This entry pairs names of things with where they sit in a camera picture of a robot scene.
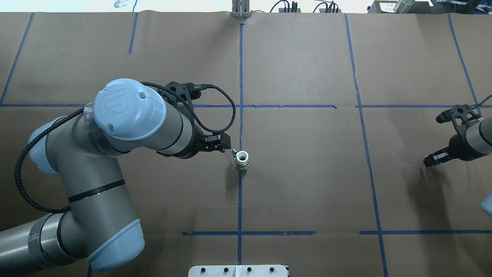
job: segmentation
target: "blue painter's tape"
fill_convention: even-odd
[[[243,149],[243,28],[239,24],[239,150]],[[239,171],[238,189],[238,265],[243,263],[243,172]]]
[[[452,108],[454,105],[357,105],[356,108]]]
[[[245,108],[335,108],[334,105],[243,105]]]
[[[448,21],[449,27],[451,28],[451,34],[453,35],[453,40],[455,41],[456,50],[458,51],[458,56],[460,57],[461,65],[463,66],[464,74],[466,75],[466,81],[468,81],[468,86],[470,87],[471,95],[473,96],[473,100],[475,104],[478,103],[477,96],[475,95],[475,91],[473,90],[473,85],[471,84],[470,75],[468,74],[468,70],[466,69],[466,65],[464,64],[463,55],[461,54],[460,45],[458,44],[458,40],[456,39],[455,28],[453,26],[453,20],[451,19],[451,13],[448,13]]]
[[[191,237],[191,236],[237,236],[238,232],[235,231],[212,231],[212,232],[193,232],[193,233],[187,233],[187,232],[181,232],[183,237]]]
[[[232,108],[232,105],[193,105],[195,108]]]
[[[372,201],[374,203],[374,213],[375,213],[375,216],[376,216],[376,225],[377,225],[377,230],[380,232],[381,231],[381,221],[379,219],[379,209],[378,209],[378,205],[377,205],[376,188],[375,188],[375,185],[374,185],[374,176],[372,175],[372,165],[371,165],[371,162],[370,162],[369,144],[368,144],[368,139],[367,139],[367,134],[366,134],[366,126],[364,124],[364,115],[363,115],[363,112],[362,112],[361,94],[360,94],[360,91],[359,91],[359,85],[357,84],[357,78],[355,76],[354,51],[352,49],[352,39],[350,37],[350,27],[349,27],[349,23],[348,23],[348,16],[347,16],[347,14],[345,14],[345,25],[346,25],[346,28],[347,28],[348,47],[349,47],[349,50],[350,50],[350,59],[352,61],[352,71],[353,71],[353,75],[354,75],[355,90],[357,91],[357,103],[358,103],[358,107],[359,107],[359,116],[361,118],[362,135],[363,135],[363,138],[364,138],[364,147],[366,148],[366,159],[367,159],[367,163],[368,163],[368,166],[369,166],[370,184],[371,184],[371,188],[372,188]],[[381,260],[382,260],[382,264],[383,264],[384,276],[385,277],[388,277],[388,268],[387,268],[387,265],[386,265],[386,254],[385,254],[385,251],[384,251],[384,243],[383,243],[383,236],[382,235],[379,235],[379,248],[381,250]]]
[[[33,17],[34,17],[34,13],[31,13],[31,17],[29,18],[28,25],[26,26],[26,30],[24,31],[24,36],[22,37],[22,40],[21,40],[21,44],[19,45],[19,49],[17,50],[17,54],[15,55],[14,63],[12,64],[12,67],[10,68],[10,73],[8,74],[7,81],[5,82],[5,87],[3,88],[3,92],[2,92],[1,97],[0,97],[0,105],[3,103],[3,99],[5,98],[5,95],[7,94],[7,89],[8,89],[8,85],[10,84],[10,79],[12,78],[15,66],[17,64],[17,61],[19,60],[19,55],[21,54],[21,50],[22,50],[22,47],[24,46],[24,42],[26,41],[26,37],[28,36],[29,28],[31,27]]]
[[[92,266],[91,264],[89,264],[89,268],[87,269],[87,277],[91,277],[92,276]]]
[[[243,171],[239,171],[238,189],[238,265],[243,263]]]
[[[492,230],[402,230],[402,231],[360,231],[361,236],[374,235],[478,235],[492,234]]]
[[[133,21],[133,31],[131,33],[130,49],[128,50],[128,54],[131,54],[131,51],[133,50],[133,40],[135,39],[135,31],[137,30],[137,20],[138,12],[135,13],[135,20]]]
[[[239,25],[239,150],[243,149],[243,27]]]
[[[83,104],[2,104],[6,108],[74,108],[83,107]]]
[[[243,236],[311,236],[316,234],[316,231],[247,231],[242,232]]]

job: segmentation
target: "robotic arm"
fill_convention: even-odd
[[[232,104],[232,119],[224,129],[208,129],[193,112],[191,100],[207,88],[219,90]],[[0,232],[0,275],[29,274],[86,257],[94,270],[108,271],[135,258],[145,242],[117,157],[141,146],[181,159],[199,151],[224,153],[231,148],[225,131],[234,117],[233,101],[213,85],[118,79],[93,103],[36,130],[21,154],[16,181],[31,205],[50,213]],[[212,134],[203,134],[200,127]],[[68,207],[49,209],[26,193],[20,169],[30,147],[31,159],[42,171],[60,175]]]
[[[492,117],[486,119],[473,110],[483,105],[492,95],[479,104],[455,105],[436,117],[437,123],[452,122],[457,132],[449,139],[449,145],[424,158],[426,167],[437,166],[453,159],[473,161],[492,153]],[[492,216],[492,194],[480,204],[482,210]]]

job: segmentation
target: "electrical wire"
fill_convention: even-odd
[[[231,121],[229,122],[229,124],[225,128],[220,129],[220,130],[213,130],[213,129],[210,129],[210,128],[205,127],[205,125],[203,125],[203,123],[200,121],[200,119],[195,114],[195,112],[193,111],[193,109],[186,103],[186,101],[181,96],[179,96],[174,91],[172,91],[172,90],[170,90],[170,89],[168,89],[168,88],[166,88],[164,86],[161,86],[161,85],[158,85],[158,84],[154,84],[154,83],[149,83],[149,82],[141,82],[141,83],[143,85],[145,85],[145,86],[154,87],[154,88],[163,90],[163,91],[171,94],[172,96],[176,97],[176,99],[179,102],[183,103],[183,105],[185,106],[185,108],[191,113],[191,115],[193,116],[193,118],[196,120],[196,123],[200,127],[202,127],[203,130],[208,131],[210,133],[221,133],[221,132],[227,131],[232,126],[232,124],[234,123],[234,118],[236,118],[236,106],[234,105],[234,101],[232,101],[232,99],[227,95],[226,92],[224,92],[221,88],[219,88],[219,87],[217,87],[215,85],[206,84],[205,86],[207,88],[218,90],[220,93],[222,93],[222,95],[224,95],[227,98],[227,100],[229,100],[229,102],[232,105],[232,117],[231,117]]]
[[[82,114],[83,112],[84,112],[84,109],[82,108],[82,109],[74,112],[73,114],[71,114],[67,117],[64,117],[63,119],[55,122],[53,125],[51,125],[46,130],[41,132],[38,136],[36,136],[31,142],[29,142],[29,144],[26,146],[26,148],[24,148],[24,150],[21,152],[21,155],[17,159],[17,163],[15,164],[15,171],[14,171],[15,184],[17,186],[17,189],[21,193],[22,198],[24,198],[24,200],[26,200],[27,203],[29,203],[29,205],[33,206],[34,208],[36,208],[40,211],[48,212],[48,213],[64,213],[64,212],[67,212],[70,210],[70,206],[66,206],[64,208],[59,208],[59,209],[54,209],[54,208],[47,208],[47,207],[39,204],[38,202],[34,201],[29,196],[29,194],[27,193],[27,191],[24,187],[24,184],[22,183],[22,179],[21,179],[22,164],[23,164],[25,158],[27,157],[27,154],[29,153],[29,151],[36,145],[36,143],[38,143],[41,139],[43,139],[43,137],[45,137],[47,134],[49,134],[54,129],[61,126],[63,123],[69,121],[70,119],[76,117],[79,114]]]
[[[489,100],[490,98],[492,97],[492,94],[487,96],[482,102],[478,103],[478,107],[480,107],[481,105],[483,105],[485,103],[485,101]]]
[[[491,94],[491,95],[489,95],[489,96],[487,96],[487,97],[485,97],[485,99],[484,99],[482,102],[480,102],[480,103],[478,103],[478,104],[475,104],[475,105],[471,105],[471,106],[470,106],[470,108],[472,108],[472,109],[476,109],[476,108],[480,107],[481,105],[483,105],[483,104],[484,104],[487,100],[489,100],[490,98],[492,98],[492,94]]]
[[[319,4],[318,4],[318,6],[316,6],[316,8],[314,8],[314,11],[312,11],[312,12],[313,12],[313,13],[315,13],[315,12],[316,12],[316,9],[317,9],[319,6],[323,5],[323,4],[325,4],[325,5],[326,5],[326,8],[325,8],[325,12],[326,12],[326,11],[328,10],[328,3],[326,3],[326,2],[321,2],[321,3],[319,3]]]
[[[324,3],[330,3],[330,6],[332,6],[332,8],[328,8],[328,4],[326,4],[326,9],[325,9],[325,13],[338,13],[338,4],[335,3],[334,1],[325,1],[325,0],[315,0],[315,1],[320,1],[320,2],[324,2]],[[318,4],[318,6],[316,6],[316,8],[314,9],[313,13],[316,11],[316,9],[320,6],[321,4]]]
[[[285,5],[287,3],[287,8],[283,8],[283,12],[287,12],[288,10],[290,10],[290,4],[289,4],[289,1],[287,0],[280,0],[278,1],[277,3],[275,3],[275,5],[272,7],[272,9],[270,10],[270,12],[272,12],[275,8],[275,6],[277,6],[278,4],[280,4],[280,2],[283,2],[283,4]]]

